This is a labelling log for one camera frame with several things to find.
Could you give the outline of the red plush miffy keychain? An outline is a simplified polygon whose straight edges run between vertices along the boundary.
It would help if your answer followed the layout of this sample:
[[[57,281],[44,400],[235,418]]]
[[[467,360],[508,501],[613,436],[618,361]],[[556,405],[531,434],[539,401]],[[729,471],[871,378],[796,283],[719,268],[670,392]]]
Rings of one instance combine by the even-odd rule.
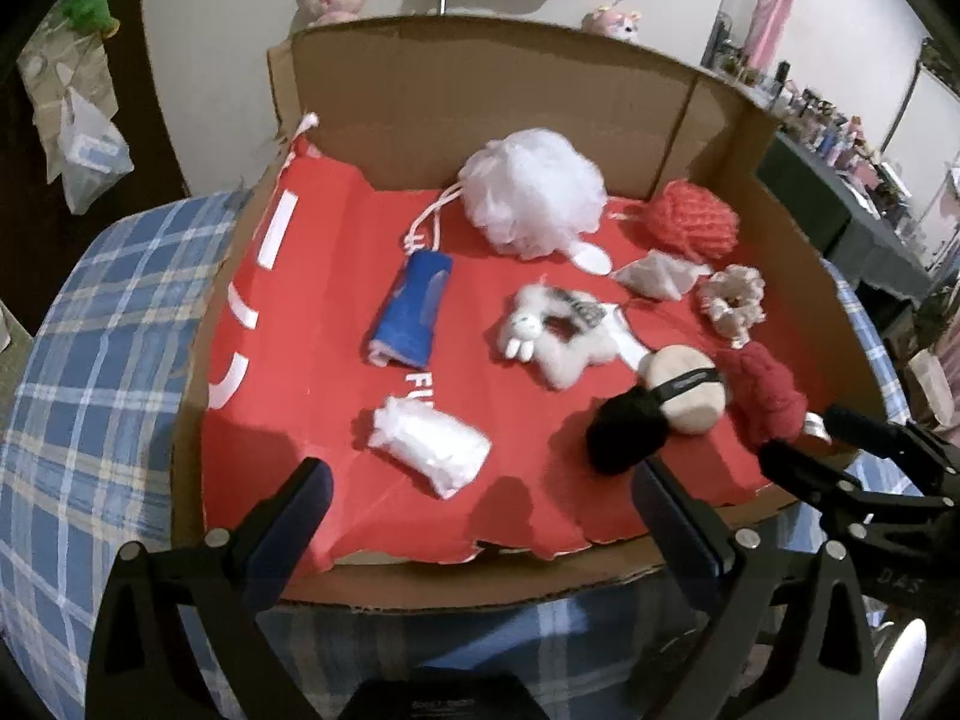
[[[822,416],[809,410],[791,369],[765,344],[749,341],[742,348],[721,349],[715,363],[731,394],[729,411],[740,442],[748,449],[758,450],[771,440],[832,442]]]

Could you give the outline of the grey white cloth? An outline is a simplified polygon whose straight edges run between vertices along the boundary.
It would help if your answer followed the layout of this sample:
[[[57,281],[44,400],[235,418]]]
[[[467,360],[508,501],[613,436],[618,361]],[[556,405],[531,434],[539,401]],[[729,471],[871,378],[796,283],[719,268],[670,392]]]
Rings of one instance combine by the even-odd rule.
[[[613,271],[612,278],[640,298],[680,301],[701,278],[711,275],[713,268],[709,265],[651,249],[642,259]]]

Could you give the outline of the white fluffy star miffy charm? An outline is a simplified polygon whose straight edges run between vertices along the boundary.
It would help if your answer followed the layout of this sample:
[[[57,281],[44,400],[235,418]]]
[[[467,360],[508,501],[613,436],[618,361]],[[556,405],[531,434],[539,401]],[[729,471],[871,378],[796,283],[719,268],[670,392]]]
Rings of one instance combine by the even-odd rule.
[[[638,374],[651,355],[628,328],[617,304],[544,283],[526,284],[517,291],[496,344],[501,358],[537,367],[556,392],[573,387],[588,367],[615,359]]]

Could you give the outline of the cream scrunchie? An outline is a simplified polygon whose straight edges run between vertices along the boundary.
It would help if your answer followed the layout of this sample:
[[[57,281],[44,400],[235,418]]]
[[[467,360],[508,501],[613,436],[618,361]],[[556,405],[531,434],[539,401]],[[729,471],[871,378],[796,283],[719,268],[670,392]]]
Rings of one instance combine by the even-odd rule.
[[[765,322],[765,280],[753,266],[727,265],[698,286],[698,307],[734,349],[750,343],[752,328]]]

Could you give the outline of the dark green covered side table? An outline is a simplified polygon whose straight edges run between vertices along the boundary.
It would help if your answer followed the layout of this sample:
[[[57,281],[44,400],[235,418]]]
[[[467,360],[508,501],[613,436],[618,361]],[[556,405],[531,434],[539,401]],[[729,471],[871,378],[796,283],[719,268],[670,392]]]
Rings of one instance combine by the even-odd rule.
[[[931,277],[889,223],[864,210],[841,177],[804,146],[777,133],[757,177],[848,284],[867,288],[869,316],[890,314],[903,302],[919,307],[931,294]]]

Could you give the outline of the red foam net sleeve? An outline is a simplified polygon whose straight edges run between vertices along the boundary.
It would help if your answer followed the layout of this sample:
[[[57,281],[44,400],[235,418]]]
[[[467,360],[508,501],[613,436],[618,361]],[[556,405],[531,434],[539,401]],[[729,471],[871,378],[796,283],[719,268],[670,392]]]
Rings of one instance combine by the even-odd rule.
[[[724,259],[739,240],[737,213],[708,188],[683,179],[647,202],[643,221],[652,239],[695,263]]]

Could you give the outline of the white wardrobe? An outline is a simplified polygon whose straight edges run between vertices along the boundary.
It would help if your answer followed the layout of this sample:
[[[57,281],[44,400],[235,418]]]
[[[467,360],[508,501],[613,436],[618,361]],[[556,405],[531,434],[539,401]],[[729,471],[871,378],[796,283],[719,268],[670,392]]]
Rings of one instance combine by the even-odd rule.
[[[928,270],[944,265],[958,245],[958,73],[930,37],[884,158],[908,192],[908,244]]]

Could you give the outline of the blue plaid tablecloth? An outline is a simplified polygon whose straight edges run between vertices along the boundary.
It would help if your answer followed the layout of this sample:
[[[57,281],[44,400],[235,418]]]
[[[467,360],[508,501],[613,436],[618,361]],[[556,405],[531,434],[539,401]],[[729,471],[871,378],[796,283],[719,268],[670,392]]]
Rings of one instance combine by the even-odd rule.
[[[108,227],[34,337],[2,436],[2,639],[55,717],[85,711],[94,618],[119,546],[169,541],[189,346],[246,203],[245,192],[215,193]],[[511,671],[553,718],[625,718],[641,653],[693,622],[661,572],[519,610],[283,606],[260,627],[324,717],[364,679],[438,667]]]

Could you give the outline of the dark patterned tin box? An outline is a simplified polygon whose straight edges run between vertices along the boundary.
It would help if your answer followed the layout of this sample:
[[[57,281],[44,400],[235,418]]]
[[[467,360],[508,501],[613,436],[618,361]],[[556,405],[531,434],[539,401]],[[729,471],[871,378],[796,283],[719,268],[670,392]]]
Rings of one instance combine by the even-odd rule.
[[[416,668],[404,678],[359,684],[340,720],[547,720],[526,684],[509,671]]]

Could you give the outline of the cardboard box with red liner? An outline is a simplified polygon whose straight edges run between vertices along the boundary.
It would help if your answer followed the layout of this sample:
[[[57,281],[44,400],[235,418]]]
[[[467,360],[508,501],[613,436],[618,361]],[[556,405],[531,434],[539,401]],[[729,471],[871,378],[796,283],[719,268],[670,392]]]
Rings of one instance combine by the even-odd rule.
[[[622,361],[553,392],[498,355],[529,283],[623,310],[641,343],[715,351],[693,301],[651,304],[562,257],[496,254],[460,206],[441,213],[452,273],[427,369],[373,366],[366,346],[420,211],[491,140],[565,135],[604,176],[597,244],[617,265],[647,250],[649,197],[675,179],[737,213],[734,260],[765,278],[757,335],[814,410],[884,416],[884,395],[835,277],[757,177],[776,124],[709,71],[574,29],[399,16],[308,29],[270,50],[280,153],[239,215],[190,353],[172,439],[171,538],[236,527],[308,457],[334,502],[286,589],[291,601],[416,611],[547,600],[651,572],[659,555],[626,476],[587,465],[597,406],[635,382]],[[451,499],[370,449],[387,397],[475,427],[491,452]]]

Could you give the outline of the white mesh bath pouf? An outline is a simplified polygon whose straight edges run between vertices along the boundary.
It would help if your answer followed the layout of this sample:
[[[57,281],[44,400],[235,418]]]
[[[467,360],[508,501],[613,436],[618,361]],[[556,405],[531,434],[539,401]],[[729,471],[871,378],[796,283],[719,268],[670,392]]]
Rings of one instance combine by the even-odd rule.
[[[607,206],[604,176],[561,133],[519,130],[473,153],[457,181],[410,223],[405,254],[438,249],[441,211],[452,202],[498,254],[521,260],[560,254],[589,275],[612,273],[610,255],[586,241],[599,231]]]

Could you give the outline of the blue tissue packet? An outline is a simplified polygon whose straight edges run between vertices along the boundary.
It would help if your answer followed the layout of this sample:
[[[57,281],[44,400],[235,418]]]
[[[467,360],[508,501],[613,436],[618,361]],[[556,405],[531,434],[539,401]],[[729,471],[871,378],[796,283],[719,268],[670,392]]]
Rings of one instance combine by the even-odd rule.
[[[451,271],[452,259],[443,252],[418,250],[410,255],[368,343],[371,364],[384,367],[398,362],[427,369]]]

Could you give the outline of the dark brown door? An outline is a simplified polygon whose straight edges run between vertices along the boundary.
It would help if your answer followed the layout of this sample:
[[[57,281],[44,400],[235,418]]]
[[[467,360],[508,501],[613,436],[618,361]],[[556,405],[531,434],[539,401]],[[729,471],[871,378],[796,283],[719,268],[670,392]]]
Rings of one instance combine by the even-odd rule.
[[[2,0],[2,302],[36,332],[116,221],[187,192],[143,0]]]

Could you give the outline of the white plastic bag on door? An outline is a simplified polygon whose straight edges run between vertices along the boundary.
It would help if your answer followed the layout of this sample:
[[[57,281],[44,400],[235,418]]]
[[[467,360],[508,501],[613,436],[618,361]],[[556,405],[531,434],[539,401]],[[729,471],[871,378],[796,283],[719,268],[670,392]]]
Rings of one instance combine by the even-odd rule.
[[[72,215],[84,215],[103,193],[135,169],[121,132],[73,88],[62,101],[57,143],[64,158],[65,202]]]

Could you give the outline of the hanging organizer on door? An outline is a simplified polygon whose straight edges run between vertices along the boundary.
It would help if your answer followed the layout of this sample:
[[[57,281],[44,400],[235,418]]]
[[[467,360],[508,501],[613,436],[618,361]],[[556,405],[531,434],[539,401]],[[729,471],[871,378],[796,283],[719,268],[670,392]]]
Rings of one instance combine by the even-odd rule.
[[[96,32],[76,31],[65,15],[66,1],[53,4],[16,59],[31,99],[32,123],[46,155],[49,184],[64,167],[59,133],[62,99],[68,90],[75,89],[108,119],[119,110],[103,38]]]

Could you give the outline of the green plush on door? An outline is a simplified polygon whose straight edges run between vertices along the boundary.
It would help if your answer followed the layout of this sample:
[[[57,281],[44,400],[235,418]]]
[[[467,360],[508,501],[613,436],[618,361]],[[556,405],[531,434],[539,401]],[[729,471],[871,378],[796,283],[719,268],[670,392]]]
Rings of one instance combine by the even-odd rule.
[[[85,36],[99,34],[109,39],[121,27],[110,11],[109,0],[62,0],[62,13],[71,29]]]

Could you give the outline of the wall mirror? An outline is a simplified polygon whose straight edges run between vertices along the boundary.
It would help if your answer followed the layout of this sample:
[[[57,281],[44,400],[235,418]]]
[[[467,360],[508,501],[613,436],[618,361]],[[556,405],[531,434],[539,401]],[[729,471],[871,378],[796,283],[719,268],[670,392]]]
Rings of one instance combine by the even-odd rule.
[[[794,0],[721,0],[701,63],[719,68],[724,55],[770,75]]]

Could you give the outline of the pink cat plush on wall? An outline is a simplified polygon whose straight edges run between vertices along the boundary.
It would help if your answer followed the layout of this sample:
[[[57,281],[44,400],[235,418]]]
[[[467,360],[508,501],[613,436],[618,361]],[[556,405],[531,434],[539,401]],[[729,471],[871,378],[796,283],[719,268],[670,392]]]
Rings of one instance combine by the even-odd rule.
[[[610,37],[622,43],[639,46],[641,13],[624,10],[625,0],[613,0],[612,4],[594,8],[584,15],[581,29],[587,34]]]

